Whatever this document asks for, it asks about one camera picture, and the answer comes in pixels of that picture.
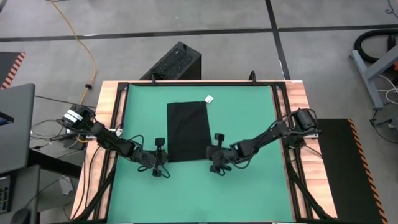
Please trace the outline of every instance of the concrete floor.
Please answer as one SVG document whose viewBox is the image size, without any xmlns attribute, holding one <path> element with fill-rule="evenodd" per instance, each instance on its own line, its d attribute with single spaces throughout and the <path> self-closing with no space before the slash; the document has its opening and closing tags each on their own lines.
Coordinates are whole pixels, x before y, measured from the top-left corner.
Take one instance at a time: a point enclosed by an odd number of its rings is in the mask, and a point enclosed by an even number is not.
<svg viewBox="0 0 398 224">
<path fill-rule="evenodd" d="M 320 27 L 396 24 L 384 13 L 387 1 L 373 0 L 271 0 L 278 27 Z M 67 0 L 58 2 L 78 34 L 122 34 L 179 30 L 271 28 L 263 0 Z M 8 1 L 0 13 L 1 37 L 70 35 L 53 6 L 44 0 Z M 355 39 L 367 30 L 335 30 L 280 33 L 291 79 L 303 80 L 310 106 L 319 118 L 351 118 L 356 123 L 369 167 L 390 223 L 397 223 L 398 150 L 381 139 L 369 125 L 371 101 L 359 73 L 348 58 Z M 212 34 L 173 37 L 136 37 L 85 40 L 97 64 L 98 76 L 86 105 L 95 106 L 104 80 L 140 78 L 176 42 L 182 41 L 203 54 L 203 79 L 247 79 L 255 70 L 261 79 L 284 78 L 272 33 Z M 375 56 L 386 51 L 386 38 L 364 43 Z M 0 43 L 0 51 L 23 51 L 27 56 L 12 85 L 35 83 L 36 93 L 59 100 L 79 102 L 83 85 L 92 73 L 86 52 L 72 40 Z M 380 88 L 390 88 L 383 81 Z M 70 105 L 35 99 L 33 122 L 62 117 Z M 396 105 L 382 111 L 387 116 Z M 40 133 L 54 133 L 46 124 Z M 383 134 L 397 139 L 387 128 Z M 61 145 L 42 149 L 59 156 Z M 79 164 L 83 155 L 64 157 Z M 42 175 L 40 186 L 58 178 Z M 40 195 L 42 223 L 66 220 L 59 185 Z M 67 214 L 71 205 L 66 206 Z"/>
</svg>

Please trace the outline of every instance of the green mat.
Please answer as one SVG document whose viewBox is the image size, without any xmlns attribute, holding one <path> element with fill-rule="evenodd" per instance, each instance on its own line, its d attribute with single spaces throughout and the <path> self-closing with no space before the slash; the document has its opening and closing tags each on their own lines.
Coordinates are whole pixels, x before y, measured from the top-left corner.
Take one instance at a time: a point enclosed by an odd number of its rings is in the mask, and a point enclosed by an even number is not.
<svg viewBox="0 0 398 224">
<path fill-rule="evenodd" d="M 167 140 L 167 103 L 208 95 L 214 97 L 207 105 L 211 137 L 225 134 L 224 146 L 257 136 L 275 120 L 268 86 L 131 85 L 123 138 L 142 134 L 144 149 L 155 150 L 155 138 Z M 138 172 L 139 164 L 119 158 L 108 223 L 293 221 L 279 141 L 263 147 L 247 169 L 220 177 L 210 165 L 168 163 L 166 179 L 153 177 L 151 170 Z"/>
</svg>

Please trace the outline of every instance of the gray metal frame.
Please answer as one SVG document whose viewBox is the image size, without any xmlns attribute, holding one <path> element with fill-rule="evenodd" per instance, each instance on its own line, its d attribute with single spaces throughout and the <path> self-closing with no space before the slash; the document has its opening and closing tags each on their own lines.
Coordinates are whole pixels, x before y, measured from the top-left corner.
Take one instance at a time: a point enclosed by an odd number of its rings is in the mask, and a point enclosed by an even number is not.
<svg viewBox="0 0 398 224">
<path fill-rule="evenodd" d="M 390 51 L 384 54 L 379 60 L 377 60 L 377 62 L 375 62 L 369 68 L 365 65 L 357 50 L 353 50 L 351 56 L 354 59 L 356 66 L 358 67 L 366 88 L 368 89 L 368 93 L 371 96 L 374 108 L 383 108 L 384 103 L 382 98 L 380 97 L 376 85 L 374 84 L 374 79 L 398 60 L 398 45 L 396 45 Z"/>
</svg>

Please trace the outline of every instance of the yellow extension cord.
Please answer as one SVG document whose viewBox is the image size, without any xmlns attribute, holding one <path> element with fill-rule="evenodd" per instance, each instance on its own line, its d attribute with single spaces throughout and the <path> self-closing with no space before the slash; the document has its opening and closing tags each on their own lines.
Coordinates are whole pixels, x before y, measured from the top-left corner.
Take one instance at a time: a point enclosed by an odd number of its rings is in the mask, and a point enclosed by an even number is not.
<svg viewBox="0 0 398 224">
<path fill-rule="evenodd" d="M 90 52 L 90 50 L 88 50 L 88 48 L 86 47 L 86 45 L 83 44 L 83 42 L 79 40 L 79 38 L 77 37 L 77 34 L 76 34 L 74 28 L 73 28 L 72 25 L 70 24 L 70 22 L 69 22 L 69 20 L 67 19 L 67 17 L 63 14 L 63 12 L 61 11 L 61 9 L 58 8 L 58 6 L 57 6 L 57 4 L 54 2 L 54 0 L 50 0 L 50 2 L 51 2 L 52 5 L 56 8 L 56 10 L 61 14 L 61 16 L 63 17 L 63 19 L 65 20 L 65 22 L 67 22 L 67 24 L 68 24 L 70 30 L 73 32 L 73 35 L 75 36 L 76 41 L 77 41 L 80 45 L 82 45 L 82 46 L 85 48 L 85 50 L 87 51 L 88 55 L 90 56 L 91 61 L 93 62 L 93 66 L 94 66 L 94 72 L 93 72 L 93 75 L 91 76 L 91 80 L 90 80 L 90 82 L 89 82 L 88 84 L 92 85 L 93 82 L 94 82 L 94 80 L 95 80 L 95 77 L 97 76 L 97 64 L 95 63 L 95 59 L 94 59 L 93 54 Z M 85 97 L 86 97 L 87 91 L 88 91 L 88 88 L 86 87 L 86 88 L 85 88 L 85 92 L 84 92 L 83 95 L 81 96 L 81 100 L 80 100 L 80 103 L 79 103 L 79 104 L 83 104 L 83 101 L 84 101 L 84 99 L 85 99 Z M 81 140 L 79 137 L 77 137 L 77 141 L 80 141 L 81 143 L 88 143 L 88 141 Z"/>
</svg>

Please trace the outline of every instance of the orange and black hazard stripe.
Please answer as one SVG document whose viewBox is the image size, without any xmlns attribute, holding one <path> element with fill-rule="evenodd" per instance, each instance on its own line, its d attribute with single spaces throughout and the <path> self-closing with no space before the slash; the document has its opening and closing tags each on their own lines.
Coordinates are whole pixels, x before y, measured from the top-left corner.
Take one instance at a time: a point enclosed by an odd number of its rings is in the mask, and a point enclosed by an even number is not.
<svg viewBox="0 0 398 224">
<path fill-rule="evenodd" d="M 15 59 L 14 64 L 12 65 L 9 73 L 6 76 L 6 79 L 4 80 L 4 82 L 2 83 L 2 85 L 0 86 L 0 89 L 5 89 L 5 88 L 9 88 L 11 85 L 11 82 L 13 81 L 13 79 L 15 78 L 15 76 L 17 75 L 17 71 L 19 69 L 19 67 L 22 64 L 22 61 L 24 60 L 26 54 L 24 52 L 20 53 L 17 58 Z"/>
<path fill-rule="evenodd" d="M 387 224 L 388 222 L 387 222 L 386 214 L 384 213 L 383 206 L 381 205 L 381 202 L 380 202 L 379 194 L 377 193 L 376 186 L 374 185 L 371 171 L 369 170 L 368 162 L 366 161 L 365 154 L 363 153 L 362 145 L 359 141 L 358 133 L 356 132 L 354 122 L 352 119 L 347 119 L 347 120 L 349 122 L 349 125 L 351 126 L 351 130 L 353 132 L 354 139 L 356 141 L 356 146 L 358 148 L 358 152 L 361 155 L 363 167 L 365 169 L 366 175 L 368 176 L 369 185 L 371 186 L 371 190 L 373 192 L 373 197 L 374 197 L 374 200 L 376 201 L 376 206 L 379 209 L 379 214 L 381 216 L 381 220 L 382 220 L 383 224 Z"/>
</svg>

